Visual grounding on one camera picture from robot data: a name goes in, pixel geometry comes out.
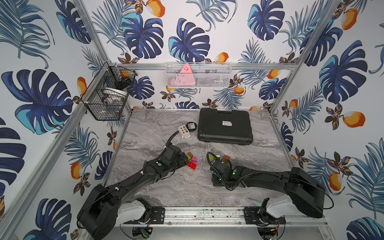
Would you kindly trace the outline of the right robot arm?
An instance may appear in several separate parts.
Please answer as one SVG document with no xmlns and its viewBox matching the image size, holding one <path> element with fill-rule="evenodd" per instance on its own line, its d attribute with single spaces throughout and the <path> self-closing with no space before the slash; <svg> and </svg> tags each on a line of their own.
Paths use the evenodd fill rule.
<svg viewBox="0 0 384 240">
<path fill-rule="evenodd" d="M 213 173 L 215 187 L 225 187 L 233 191 L 241 188 L 262 188 L 286 194 L 302 214 L 312 218 L 322 218 L 326 193 L 324 185 L 304 170 L 293 167 L 284 172 L 266 172 L 244 166 L 225 165 L 212 152 L 207 152 L 207 162 Z"/>
</svg>

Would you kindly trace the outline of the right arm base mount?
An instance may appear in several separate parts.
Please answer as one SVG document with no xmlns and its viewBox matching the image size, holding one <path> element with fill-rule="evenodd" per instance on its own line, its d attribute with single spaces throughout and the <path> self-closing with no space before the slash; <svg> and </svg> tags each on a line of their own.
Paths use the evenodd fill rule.
<svg viewBox="0 0 384 240">
<path fill-rule="evenodd" d="M 259 227 L 267 227 L 269 225 L 284 225 L 285 217 L 275 218 L 267 213 L 265 208 L 261 207 L 245 207 L 243 209 L 244 219 L 247 225 L 257 225 Z"/>
</svg>

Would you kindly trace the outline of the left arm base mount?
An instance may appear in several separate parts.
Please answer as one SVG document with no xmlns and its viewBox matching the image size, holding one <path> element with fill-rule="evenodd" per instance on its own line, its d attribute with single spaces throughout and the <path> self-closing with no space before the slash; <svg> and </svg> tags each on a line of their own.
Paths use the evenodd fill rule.
<svg viewBox="0 0 384 240">
<path fill-rule="evenodd" d="M 150 207 L 146 209 L 144 215 L 138 220 L 133 220 L 134 224 L 140 225 L 162 225 L 164 223 L 166 209 L 163 207 Z"/>
</svg>

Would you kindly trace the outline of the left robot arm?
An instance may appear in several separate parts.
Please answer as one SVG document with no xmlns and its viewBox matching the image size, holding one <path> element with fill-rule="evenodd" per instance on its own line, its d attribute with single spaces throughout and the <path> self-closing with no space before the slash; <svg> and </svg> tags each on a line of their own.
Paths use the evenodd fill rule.
<svg viewBox="0 0 384 240">
<path fill-rule="evenodd" d="M 188 157 L 171 143 L 179 134 L 174 132 L 160 155 L 145 161 L 140 171 L 114 185 L 94 187 L 77 215 L 77 223 L 95 240 L 105 238 L 117 223 L 118 210 L 127 198 L 141 189 L 168 176 L 169 173 L 188 165 Z"/>
</svg>

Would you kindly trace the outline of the light green orange lego stack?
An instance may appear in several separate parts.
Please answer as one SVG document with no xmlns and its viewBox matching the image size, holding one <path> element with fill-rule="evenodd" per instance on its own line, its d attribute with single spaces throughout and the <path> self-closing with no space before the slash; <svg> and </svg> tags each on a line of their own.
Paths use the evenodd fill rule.
<svg viewBox="0 0 384 240">
<path fill-rule="evenodd" d="M 214 162 L 215 160 L 221 160 L 221 156 L 220 155 L 216 155 L 215 157 L 213 155 L 209 155 L 209 161 L 210 162 Z"/>
</svg>

